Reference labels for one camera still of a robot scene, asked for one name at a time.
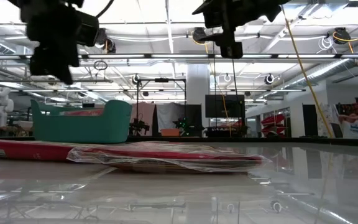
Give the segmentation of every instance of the white column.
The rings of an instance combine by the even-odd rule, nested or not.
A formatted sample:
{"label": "white column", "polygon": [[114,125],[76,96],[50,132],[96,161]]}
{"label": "white column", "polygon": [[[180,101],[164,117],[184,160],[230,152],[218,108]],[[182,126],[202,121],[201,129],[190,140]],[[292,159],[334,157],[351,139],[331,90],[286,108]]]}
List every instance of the white column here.
{"label": "white column", "polygon": [[208,127],[205,118],[205,95],[209,94],[209,70],[207,64],[187,65],[187,104],[200,105],[202,109],[203,126]]}

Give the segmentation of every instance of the plastic wrap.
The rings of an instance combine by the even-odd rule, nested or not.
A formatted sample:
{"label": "plastic wrap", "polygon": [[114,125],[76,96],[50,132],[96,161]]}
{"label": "plastic wrap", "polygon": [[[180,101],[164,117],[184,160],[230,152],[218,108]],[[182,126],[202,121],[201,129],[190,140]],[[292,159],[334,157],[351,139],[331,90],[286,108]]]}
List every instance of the plastic wrap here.
{"label": "plastic wrap", "polygon": [[165,142],[78,146],[67,159],[141,172],[246,172],[270,162],[263,156],[241,154],[230,148]]}

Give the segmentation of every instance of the black cable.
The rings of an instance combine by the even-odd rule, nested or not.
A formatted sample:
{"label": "black cable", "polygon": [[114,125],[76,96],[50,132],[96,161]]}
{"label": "black cable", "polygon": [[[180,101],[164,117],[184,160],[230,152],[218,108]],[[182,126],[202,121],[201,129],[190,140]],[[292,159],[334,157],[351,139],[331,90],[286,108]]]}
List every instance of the black cable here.
{"label": "black cable", "polygon": [[[238,92],[237,92],[237,81],[236,81],[236,69],[234,69],[234,59],[232,58],[231,59],[231,62],[232,62],[232,65],[233,65],[233,77],[234,77],[234,89],[236,91],[236,102],[237,103],[240,103],[239,102],[239,95],[238,95]],[[239,133],[241,133],[241,129],[240,129],[240,116],[242,115],[242,103],[240,103],[240,114],[239,114],[239,119],[238,119],[238,129],[239,129]]]}
{"label": "black cable", "polygon": [[[215,43],[212,42],[212,54],[215,55]],[[218,128],[218,110],[216,109],[216,66],[215,66],[215,58],[214,57],[214,82],[215,82],[215,128]]]}
{"label": "black cable", "polygon": [[114,2],[114,0],[110,0],[109,3],[107,3],[107,6],[104,7],[104,9],[101,12],[99,12],[98,15],[96,15],[96,18],[101,17],[110,8],[110,6],[113,2]]}

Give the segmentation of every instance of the white ceiling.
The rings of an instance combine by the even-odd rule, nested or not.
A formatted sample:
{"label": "white ceiling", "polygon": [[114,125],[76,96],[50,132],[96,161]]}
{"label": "white ceiling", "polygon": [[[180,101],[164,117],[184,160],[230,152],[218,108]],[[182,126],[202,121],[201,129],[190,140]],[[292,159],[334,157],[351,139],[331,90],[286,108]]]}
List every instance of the white ceiling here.
{"label": "white ceiling", "polygon": [[[86,0],[81,11],[96,15],[107,4],[108,0],[91,1]],[[172,35],[173,35],[173,53],[202,53],[206,50],[208,53],[219,54],[219,47],[213,44],[205,45],[195,44],[191,37],[186,37],[187,34],[191,34],[194,27],[203,27],[202,15],[191,15],[191,13],[203,2],[203,0],[169,0],[169,12],[170,20],[172,22]],[[303,9],[305,5],[301,4],[287,4],[286,15],[289,19],[297,18],[298,13]],[[117,54],[137,54],[137,53],[171,53],[171,49],[168,41],[168,25],[167,13],[165,8],[165,0],[153,0],[152,3],[148,0],[115,0],[111,8],[99,19],[101,27],[108,29],[110,37],[114,38],[132,38],[132,41],[117,40]],[[238,38],[245,38],[250,35],[255,35],[258,30],[261,35],[269,37],[266,38],[251,38],[242,40],[243,49],[245,53],[259,53],[266,46],[271,43],[271,38],[280,32],[285,26],[283,14],[280,13],[273,22],[267,21],[261,17],[257,21],[250,22],[245,26],[238,27],[236,30],[236,36]],[[331,12],[328,7],[323,6],[319,11],[313,14],[313,16],[307,17],[305,20],[300,21],[292,29],[293,35],[296,38],[309,38],[324,36],[327,32],[332,32],[335,27],[346,27],[347,31],[351,33],[353,38],[358,37],[358,8],[344,8],[335,12]],[[9,37],[20,37],[24,35],[25,27],[19,19],[19,9],[14,7],[7,0],[0,0],[0,41],[8,46],[15,47],[17,45],[24,45],[28,48],[36,46],[36,42],[31,42],[27,39],[5,39]],[[294,53],[293,46],[289,36],[279,40],[272,46],[268,53]],[[140,39],[162,39],[155,42],[139,42]],[[300,53],[315,54],[320,51],[318,42],[321,39],[313,40],[297,40],[296,44]],[[338,52],[345,52],[349,50],[347,45],[334,45]],[[81,47],[84,51],[80,51],[81,54],[88,52],[89,54],[102,53],[99,49]],[[315,64],[307,63],[306,68],[310,68]],[[22,68],[10,68],[18,74],[24,74]],[[272,73],[276,76],[280,75],[280,80],[277,82],[289,81],[295,75],[300,73],[299,66],[294,63],[235,63],[235,71],[237,74],[243,70],[241,75],[237,79],[238,86],[246,86],[249,88],[270,88],[264,85],[264,76],[268,73]],[[126,82],[119,78],[117,71],[125,76]],[[175,63],[176,75],[186,75],[187,66],[185,63]],[[85,68],[71,68],[74,79],[84,78],[90,79],[90,75]],[[157,63],[153,66],[119,66],[116,69],[108,68],[100,75],[105,75],[106,78],[110,78],[116,82],[112,87],[111,84],[98,83],[88,84],[83,83],[85,87],[91,88],[130,88],[127,86],[127,82],[130,82],[131,77],[134,74],[140,76],[153,78],[153,77],[172,77],[172,63]],[[233,68],[231,63],[217,63],[216,75],[218,84],[221,88],[230,88],[228,85],[231,82],[225,82],[224,76],[226,74],[232,74]],[[150,84],[151,88],[173,88],[174,84]],[[124,96],[123,94],[104,94],[104,96],[111,97]],[[158,97],[161,95],[151,94],[151,97]],[[177,93],[174,97],[183,98],[181,93]]]}

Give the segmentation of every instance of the wall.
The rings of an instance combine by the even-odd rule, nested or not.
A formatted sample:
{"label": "wall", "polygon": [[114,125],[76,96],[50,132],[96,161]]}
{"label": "wall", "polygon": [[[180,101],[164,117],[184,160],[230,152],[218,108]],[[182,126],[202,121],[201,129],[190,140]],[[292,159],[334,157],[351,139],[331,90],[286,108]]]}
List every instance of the wall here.
{"label": "wall", "polygon": [[358,97],[358,85],[327,85],[328,104],[355,103]]}
{"label": "wall", "polygon": [[[256,116],[279,110],[283,108],[290,108],[291,113],[291,133],[293,138],[297,138],[305,135],[305,125],[303,122],[303,108],[302,104],[313,105],[314,99],[308,89],[305,87],[304,92],[289,93],[284,96],[283,101],[268,101],[268,105],[256,106],[249,108],[246,111],[246,117]],[[326,81],[319,82],[316,86],[313,86],[313,90],[316,93],[316,97],[319,103],[328,103]]]}

